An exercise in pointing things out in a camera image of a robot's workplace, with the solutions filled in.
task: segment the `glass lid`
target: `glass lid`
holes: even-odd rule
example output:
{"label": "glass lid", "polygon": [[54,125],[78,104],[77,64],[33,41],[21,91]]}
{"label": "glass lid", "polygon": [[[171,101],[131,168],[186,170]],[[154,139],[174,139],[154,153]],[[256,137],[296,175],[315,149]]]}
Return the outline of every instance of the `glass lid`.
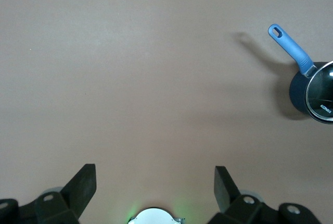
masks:
{"label": "glass lid", "polygon": [[333,121],[333,61],[322,66],[311,78],[305,99],[312,115]]}

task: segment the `bolt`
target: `bolt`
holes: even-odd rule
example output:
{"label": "bolt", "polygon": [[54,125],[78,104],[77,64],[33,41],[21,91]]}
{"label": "bolt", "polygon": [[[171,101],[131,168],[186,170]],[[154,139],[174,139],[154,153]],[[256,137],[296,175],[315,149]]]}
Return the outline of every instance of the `bolt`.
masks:
{"label": "bolt", "polygon": [[254,199],[253,198],[251,198],[251,197],[249,197],[249,196],[245,196],[244,198],[243,198],[243,200],[247,203],[247,204],[254,204]]}
{"label": "bolt", "polygon": [[299,214],[301,213],[300,210],[299,210],[297,207],[293,206],[293,205],[289,205],[289,206],[287,207],[287,209],[288,209],[288,211],[291,212],[292,214],[299,215]]}
{"label": "bolt", "polygon": [[9,204],[7,202],[3,202],[0,204],[0,209],[6,208],[6,207],[8,207],[8,205]]}
{"label": "bolt", "polygon": [[43,201],[47,202],[53,199],[53,195],[49,194],[43,198]]}

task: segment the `metal rim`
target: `metal rim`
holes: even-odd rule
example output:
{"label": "metal rim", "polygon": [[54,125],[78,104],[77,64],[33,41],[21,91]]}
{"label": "metal rim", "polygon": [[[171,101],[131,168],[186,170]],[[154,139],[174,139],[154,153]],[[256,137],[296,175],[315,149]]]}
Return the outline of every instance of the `metal rim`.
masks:
{"label": "metal rim", "polygon": [[319,73],[321,72],[324,68],[326,68],[327,66],[333,64],[333,61],[330,61],[328,62],[327,64],[323,65],[322,67],[320,67],[317,72],[311,77],[308,85],[306,86],[306,92],[305,92],[305,102],[306,102],[306,107],[308,108],[308,111],[310,113],[311,116],[313,116],[314,118],[318,118],[320,120],[323,120],[323,121],[329,121],[329,122],[333,122],[333,117],[325,117],[325,116],[321,116],[319,115],[318,113],[316,113],[310,106],[310,102],[309,102],[309,87],[310,87],[310,84],[312,82],[312,80],[314,79],[314,77]]}

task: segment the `white circular object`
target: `white circular object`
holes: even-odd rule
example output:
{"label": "white circular object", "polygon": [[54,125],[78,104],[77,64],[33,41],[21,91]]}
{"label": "white circular object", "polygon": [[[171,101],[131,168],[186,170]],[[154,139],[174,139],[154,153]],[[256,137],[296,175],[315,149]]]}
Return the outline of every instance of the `white circular object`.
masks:
{"label": "white circular object", "polygon": [[172,216],[159,208],[149,208],[140,212],[129,224],[179,224]]}

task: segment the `blue handle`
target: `blue handle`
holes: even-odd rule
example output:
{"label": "blue handle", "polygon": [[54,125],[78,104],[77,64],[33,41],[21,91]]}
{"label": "blue handle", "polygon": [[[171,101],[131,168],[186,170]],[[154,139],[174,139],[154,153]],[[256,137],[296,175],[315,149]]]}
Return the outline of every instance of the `blue handle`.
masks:
{"label": "blue handle", "polygon": [[311,76],[316,67],[308,54],[279,25],[271,25],[268,33],[297,62],[301,74]]}

